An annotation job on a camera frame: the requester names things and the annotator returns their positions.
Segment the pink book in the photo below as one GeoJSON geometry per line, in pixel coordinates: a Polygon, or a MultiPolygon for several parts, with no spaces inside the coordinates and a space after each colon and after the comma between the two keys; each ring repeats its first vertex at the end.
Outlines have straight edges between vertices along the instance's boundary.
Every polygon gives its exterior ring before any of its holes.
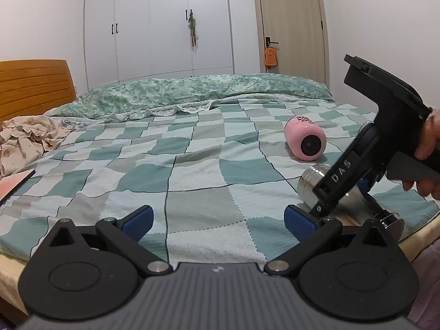
{"type": "Polygon", "coordinates": [[[0,205],[5,204],[17,191],[20,190],[22,193],[28,191],[37,182],[37,179],[34,179],[34,175],[35,170],[30,169],[2,177],[0,182],[0,205]]]}

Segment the orange hanging door bag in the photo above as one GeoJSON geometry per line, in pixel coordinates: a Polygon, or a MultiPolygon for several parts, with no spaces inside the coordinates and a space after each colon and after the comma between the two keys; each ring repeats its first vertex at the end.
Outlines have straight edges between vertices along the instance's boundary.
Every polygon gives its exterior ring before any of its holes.
{"type": "Polygon", "coordinates": [[[265,48],[265,67],[266,68],[272,68],[277,67],[277,50],[273,47],[266,47],[265,48]]]}

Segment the beige wooden door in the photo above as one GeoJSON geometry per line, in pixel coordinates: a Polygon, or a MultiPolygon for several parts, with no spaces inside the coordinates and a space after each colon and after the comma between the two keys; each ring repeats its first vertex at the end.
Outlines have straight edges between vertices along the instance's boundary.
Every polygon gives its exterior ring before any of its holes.
{"type": "Polygon", "coordinates": [[[255,0],[260,68],[330,84],[324,0],[255,0]],[[265,38],[278,44],[277,67],[265,67],[265,38]]]}

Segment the plain stainless steel cup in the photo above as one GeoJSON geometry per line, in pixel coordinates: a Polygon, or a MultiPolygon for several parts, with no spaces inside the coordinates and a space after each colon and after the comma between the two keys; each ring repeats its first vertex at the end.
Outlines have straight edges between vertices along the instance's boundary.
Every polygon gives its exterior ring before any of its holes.
{"type": "MultiPolygon", "coordinates": [[[[327,165],[315,164],[300,176],[297,192],[302,201],[300,207],[304,211],[310,212],[317,204],[318,199],[312,189],[329,169],[327,165]]],[[[397,212],[386,210],[369,193],[362,193],[357,186],[343,196],[330,212],[330,217],[337,218],[344,226],[361,226],[368,219],[379,220],[396,242],[409,235],[405,221],[397,212]]]]}

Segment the crumpled beige clothing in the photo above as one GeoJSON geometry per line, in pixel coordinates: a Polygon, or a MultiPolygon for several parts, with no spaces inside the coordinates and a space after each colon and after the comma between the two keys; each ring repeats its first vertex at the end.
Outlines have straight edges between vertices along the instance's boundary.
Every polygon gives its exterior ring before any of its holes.
{"type": "Polygon", "coordinates": [[[1,123],[1,176],[6,177],[57,149],[74,130],[45,115],[18,116],[1,123]]]}

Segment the green floral quilt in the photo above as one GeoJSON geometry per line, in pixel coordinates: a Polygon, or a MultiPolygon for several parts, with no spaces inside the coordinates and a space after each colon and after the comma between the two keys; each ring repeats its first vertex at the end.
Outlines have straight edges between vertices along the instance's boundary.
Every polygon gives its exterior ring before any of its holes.
{"type": "Polygon", "coordinates": [[[279,74],[202,75],[190,78],[144,78],[88,91],[73,102],[45,114],[58,118],[142,119],[197,113],[216,103],[253,95],[280,95],[332,101],[326,84],[279,74]]]}

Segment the white built-in wardrobe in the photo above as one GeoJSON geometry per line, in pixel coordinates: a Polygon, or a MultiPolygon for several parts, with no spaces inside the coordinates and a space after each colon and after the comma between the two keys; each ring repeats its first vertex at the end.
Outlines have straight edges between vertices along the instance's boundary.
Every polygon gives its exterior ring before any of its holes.
{"type": "Polygon", "coordinates": [[[229,0],[85,0],[89,88],[234,72],[229,0]],[[189,10],[196,19],[192,51],[189,10]]]}

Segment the hanging ornament on wardrobe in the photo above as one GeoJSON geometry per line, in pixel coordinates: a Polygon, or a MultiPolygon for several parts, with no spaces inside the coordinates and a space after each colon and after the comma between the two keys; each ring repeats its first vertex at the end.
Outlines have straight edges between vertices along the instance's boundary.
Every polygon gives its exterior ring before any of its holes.
{"type": "Polygon", "coordinates": [[[187,22],[189,28],[191,49],[192,51],[195,51],[197,48],[198,36],[196,31],[196,19],[194,17],[192,9],[189,10],[189,16],[187,22]]]}

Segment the checkered green bed blanket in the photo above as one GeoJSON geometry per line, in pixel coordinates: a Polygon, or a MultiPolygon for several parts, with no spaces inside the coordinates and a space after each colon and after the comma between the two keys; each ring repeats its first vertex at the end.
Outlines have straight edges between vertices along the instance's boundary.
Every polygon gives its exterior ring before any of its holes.
{"type": "Polygon", "coordinates": [[[154,225],[141,245],[172,264],[273,259],[297,242],[284,210],[300,203],[307,166],[291,156],[284,125],[298,115],[324,129],[327,165],[374,118],[349,104],[246,99],[78,129],[1,207],[1,250],[27,260],[61,218],[92,225],[149,205],[154,225]]]}

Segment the orange wooden headboard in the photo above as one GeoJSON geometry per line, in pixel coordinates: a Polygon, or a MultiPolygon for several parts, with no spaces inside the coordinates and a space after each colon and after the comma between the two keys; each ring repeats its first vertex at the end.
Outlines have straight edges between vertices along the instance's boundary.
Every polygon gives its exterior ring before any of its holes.
{"type": "Polygon", "coordinates": [[[0,63],[1,121],[37,116],[77,99],[65,60],[10,60],[0,63]]]}

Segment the pink steel cup with text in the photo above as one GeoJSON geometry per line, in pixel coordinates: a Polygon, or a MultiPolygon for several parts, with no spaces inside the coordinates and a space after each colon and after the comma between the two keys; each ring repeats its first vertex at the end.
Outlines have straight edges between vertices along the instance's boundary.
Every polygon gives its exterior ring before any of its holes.
{"type": "Polygon", "coordinates": [[[293,156],[304,162],[320,158],[327,147],[327,137],[321,127],[305,116],[290,119],[284,136],[293,156]]]}

